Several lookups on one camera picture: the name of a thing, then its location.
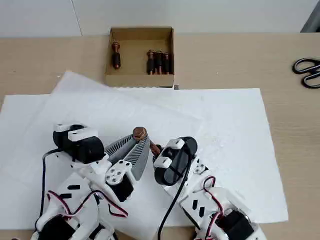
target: gray wall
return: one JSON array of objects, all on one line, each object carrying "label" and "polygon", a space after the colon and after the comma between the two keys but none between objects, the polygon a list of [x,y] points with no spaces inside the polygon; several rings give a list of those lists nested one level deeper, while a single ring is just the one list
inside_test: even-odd
[{"label": "gray wall", "polygon": [[318,0],[0,0],[0,37],[107,34],[111,26],[178,33],[300,32]]}]

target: copper component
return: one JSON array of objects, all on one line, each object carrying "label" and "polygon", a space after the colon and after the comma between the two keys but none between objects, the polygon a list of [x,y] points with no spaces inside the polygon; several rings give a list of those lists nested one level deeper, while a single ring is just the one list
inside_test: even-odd
[{"label": "copper component", "polygon": [[157,70],[157,74],[158,75],[161,75],[162,74],[162,70],[163,70],[163,68],[162,68],[162,66],[163,66],[162,55],[163,55],[162,51],[157,51],[155,53],[154,61],[155,61],[155,68]]},{"label": "copper component", "polygon": [[159,74],[159,75],[162,74],[162,66],[158,66],[158,74]]},{"label": "copper component", "polygon": [[163,62],[164,62],[164,72],[166,75],[169,75],[169,53],[164,52],[163,53]]},{"label": "copper component", "polygon": [[141,141],[147,136],[147,130],[143,126],[136,126],[133,129],[133,138],[136,141]]},{"label": "copper component", "polygon": [[115,69],[119,69],[121,64],[120,64],[120,54],[119,54],[119,48],[120,44],[117,41],[114,41],[111,45],[113,54],[112,54],[112,61],[113,61],[113,67]]},{"label": "copper component", "polygon": [[112,50],[115,52],[115,53],[118,53],[119,52],[119,48],[120,48],[120,44],[117,42],[117,41],[114,41],[112,43]]},{"label": "copper component", "polygon": [[151,152],[152,154],[157,158],[160,153],[161,153],[161,150],[157,147],[157,145],[155,145],[151,140],[150,140],[150,149],[151,149]]},{"label": "copper component", "polygon": [[155,51],[150,49],[146,54],[148,56],[147,73],[149,75],[153,75],[154,74],[154,68],[155,68]]}]

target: scissors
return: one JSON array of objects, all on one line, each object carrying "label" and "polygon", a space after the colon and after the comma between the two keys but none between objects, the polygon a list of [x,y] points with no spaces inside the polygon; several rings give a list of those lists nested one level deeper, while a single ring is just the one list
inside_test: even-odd
[{"label": "scissors", "polygon": [[[299,64],[301,63],[311,63],[312,66],[306,67],[306,68],[298,68]],[[301,58],[298,61],[296,61],[292,66],[292,71],[295,74],[309,74],[302,78],[301,84],[305,86],[308,89],[319,89],[319,84],[311,84],[308,81],[311,79],[315,79],[317,77],[320,77],[320,60],[311,58],[311,57],[305,57]]]}]

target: brown cardboard box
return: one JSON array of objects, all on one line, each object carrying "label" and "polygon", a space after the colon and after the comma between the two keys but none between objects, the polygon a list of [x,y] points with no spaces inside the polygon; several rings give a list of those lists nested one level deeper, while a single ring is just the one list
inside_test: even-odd
[{"label": "brown cardboard box", "polygon": [[[110,87],[166,87],[174,84],[174,30],[172,27],[112,27],[105,70]],[[112,43],[120,44],[121,67],[112,66]],[[170,75],[147,74],[147,52],[169,52],[172,55]]]}]

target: black cable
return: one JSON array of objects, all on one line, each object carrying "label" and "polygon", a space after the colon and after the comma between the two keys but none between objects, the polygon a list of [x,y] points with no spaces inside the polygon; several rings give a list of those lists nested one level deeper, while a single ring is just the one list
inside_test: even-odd
[{"label": "black cable", "polygon": [[166,214],[164,215],[164,217],[162,219],[162,222],[160,224],[160,227],[159,227],[159,230],[158,230],[158,234],[157,234],[157,240],[161,240],[161,231],[164,228],[165,222],[166,222],[169,214],[171,213],[172,208],[175,206],[175,204],[176,204],[176,202],[177,202],[177,200],[179,198],[179,195],[180,195],[180,193],[181,193],[186,181],[188,180],[188,175],[189,175],[189,171],[190,171],[190,167],[191,167],[191,161],[192,161],[192,158],[193,158],[193,156],[191,155],[190,152],[188,153],[188,156],[189,156],[189,158],[188,158],[188,163],[187,163],[187,166],[186,166],[184,177],[182,179],[182,182],[181,182],[181,184],[179,186],[178,191],[176,192],[176,194],[175,194],[175,196],[173,198],[173,201],[171,202],[170,207],[168,208],[168,210],[166,211]]},{"label": "black cable", "polygon": [[50,151],[46,152],[42,156],[42,193],[41,193],[41,207],[40,207],[39,218],[44,213],[45,192],[46,192],[46,158],[51,154],[58,153],[58,152],[61,152],[61,151],[62,151],[61,148],[56,148],[56,149],[53,149],[53,150],[50,150]]},{"label": "black cable", "polygon": [[117,236],[116,232],[114,232],[114,233],[112,234],[112,236],[113,236],[114,240],[119,240],[119,238],[118,238],[118,236]]}]

